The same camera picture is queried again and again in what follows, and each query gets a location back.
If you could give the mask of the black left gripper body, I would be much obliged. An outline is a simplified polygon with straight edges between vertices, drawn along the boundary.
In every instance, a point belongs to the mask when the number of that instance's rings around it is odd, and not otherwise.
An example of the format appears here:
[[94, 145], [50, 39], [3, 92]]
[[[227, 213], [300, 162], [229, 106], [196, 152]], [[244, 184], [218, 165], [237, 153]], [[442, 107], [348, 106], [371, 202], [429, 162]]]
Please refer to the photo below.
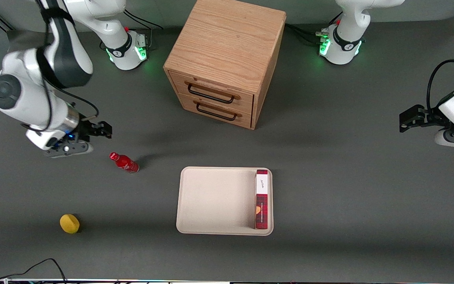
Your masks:
[[425, 107], [421, 106], [419, 108], [419, 116], [421, 116], [420, 127], [449, 127], [449, 120], [437, 107], [425, 109]]

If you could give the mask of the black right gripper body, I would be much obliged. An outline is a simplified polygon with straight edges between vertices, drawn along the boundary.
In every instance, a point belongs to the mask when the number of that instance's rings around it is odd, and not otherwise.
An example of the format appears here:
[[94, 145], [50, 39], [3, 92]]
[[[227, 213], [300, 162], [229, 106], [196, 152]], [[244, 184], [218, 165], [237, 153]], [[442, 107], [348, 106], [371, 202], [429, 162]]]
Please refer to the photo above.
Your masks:
[[77, 140], [90, 142], [92, 136], [97, 136], [97, 124], [87, 121], [80, 121], [77, 126]]

